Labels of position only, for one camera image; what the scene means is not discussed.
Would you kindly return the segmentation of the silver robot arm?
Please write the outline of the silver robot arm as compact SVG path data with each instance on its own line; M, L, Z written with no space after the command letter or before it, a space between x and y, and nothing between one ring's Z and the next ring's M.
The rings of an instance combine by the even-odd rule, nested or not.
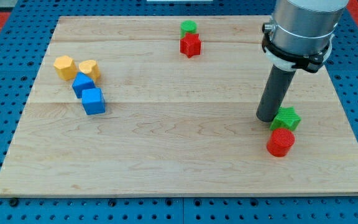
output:
M277 0L262 25L262 50L275 68L316 73L332 51L332 38L348 0Z

